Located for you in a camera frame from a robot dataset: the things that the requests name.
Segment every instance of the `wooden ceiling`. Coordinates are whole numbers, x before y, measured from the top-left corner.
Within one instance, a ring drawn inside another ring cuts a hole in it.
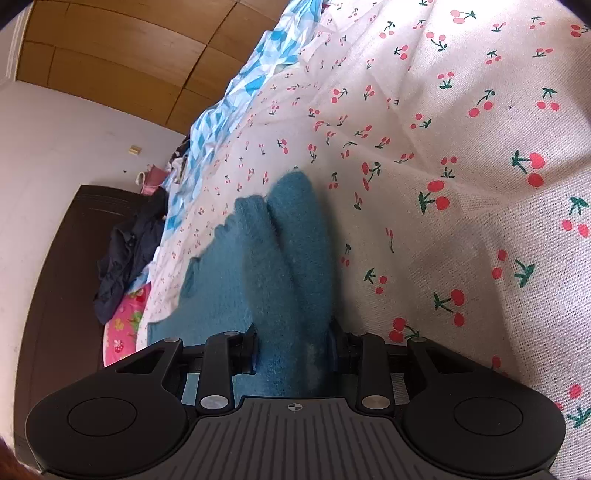
[[[287,0],[37,0],[17,79],[183,134]]]

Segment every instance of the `round pad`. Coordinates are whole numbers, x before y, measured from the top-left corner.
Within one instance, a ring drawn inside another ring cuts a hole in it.
[[[66,478],[121,478],[158,463],[188,426],[178,399],[151,375],[91,375],[39,402],[27,440],[46,470]]]
[[[475,476],[545,468],[566,432],[549,399],[494,372],[440,375],[408,404],[402,426],[427,459]]]
[[[464,400],[456,405],[453,416],[467,431],[489,437],[507,435],[523,422],[520,409],[509,401],[494,397]]]
[[[109,412],[107,416],[102,414],[105,411]],[[131,427],[137,414],[131,403],[120,398],[93,398],[75,406],[68,422],[82,435],[106,437]]]

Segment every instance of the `small black object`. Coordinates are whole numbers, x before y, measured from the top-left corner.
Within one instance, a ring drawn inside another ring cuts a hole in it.
[[[233,402],[256,373],[256,329],[166,339],[38,403],[27,440],[49,478],[549,480],[566,427],[546,397],[426,338],[329,332],[348,398]],[[186,375],[200,373],[195,407]],[[391,373],[410,402],[396,405]]]

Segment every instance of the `pink bag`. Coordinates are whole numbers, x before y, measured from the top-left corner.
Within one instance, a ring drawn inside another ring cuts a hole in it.
[[[137,185],[142,186],[141,194],[150,196],[166,179],[168,172],[152,165],[148,171],[141,171],[135,179]]]

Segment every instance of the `blue and white fabric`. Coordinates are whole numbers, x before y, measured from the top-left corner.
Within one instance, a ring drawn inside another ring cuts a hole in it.
[[[266,31],[246,65],[232,79],[222,100],[205,110],[190,131],[191,147],[183,181],[175,192],[173,175],[163,186],[168,190],[168,217],[163,241],[180,226],[186,206],[201,191],[203,167],[240,123],[252,98],[277,71],[298,61],[300,49],[313,37],[320,21],[322,0],[292,0],[273,31]]]

